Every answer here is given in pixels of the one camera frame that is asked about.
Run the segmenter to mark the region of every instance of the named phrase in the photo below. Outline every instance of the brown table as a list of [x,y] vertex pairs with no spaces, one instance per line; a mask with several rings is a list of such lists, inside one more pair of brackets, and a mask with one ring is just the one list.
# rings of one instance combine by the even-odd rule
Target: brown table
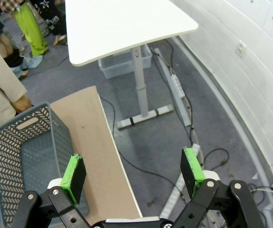
[[106,218],[141,217],[96,87],[64,97],[51,107],[70,129],[74,151],[84,159],[90,225]]

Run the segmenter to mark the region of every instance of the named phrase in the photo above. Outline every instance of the green gripper pad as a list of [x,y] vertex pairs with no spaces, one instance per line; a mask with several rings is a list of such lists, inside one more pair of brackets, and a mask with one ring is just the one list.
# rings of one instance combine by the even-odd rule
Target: green gripper pad
[[82,156],[71,156],[60,186],[69,193],[74,205],[79,204],[86,178],[86,168]]
[[192,148],[182,149],[180,168],[189,197],[192,198],[200,184],[205,180],[205,175]]

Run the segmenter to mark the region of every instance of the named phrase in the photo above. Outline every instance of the electrical outlet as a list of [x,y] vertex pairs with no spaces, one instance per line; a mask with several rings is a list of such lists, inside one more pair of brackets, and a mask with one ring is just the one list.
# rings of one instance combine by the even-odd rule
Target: electrical outlet
[[245,45],[244,42],[242,42],[242,40],[240,40],[240,41],[239,41],[239,45],[238,45],[238,47],[237,47],[237,49],[236,49],[236,53],[237,53],[240,57],[242,57],[242,56],[244,55],[244,53],[245,53],[245,50],[246,50],[246,45]]

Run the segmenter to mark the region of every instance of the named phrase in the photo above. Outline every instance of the white tabletop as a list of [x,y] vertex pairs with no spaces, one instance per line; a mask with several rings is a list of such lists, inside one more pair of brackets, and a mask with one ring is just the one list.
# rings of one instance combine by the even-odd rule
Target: white tabletop
[[66,20],[75,66],[198,28],[169,0],[68,0]]

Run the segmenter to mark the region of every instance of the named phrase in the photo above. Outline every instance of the wall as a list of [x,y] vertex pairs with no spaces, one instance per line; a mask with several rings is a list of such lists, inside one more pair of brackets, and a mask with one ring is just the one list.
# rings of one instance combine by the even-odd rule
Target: wall
[[[199,23],[181,36],[245,121],[273,172],[273,0],[173,0]],[[246,45],[236,53],[240,40]]]

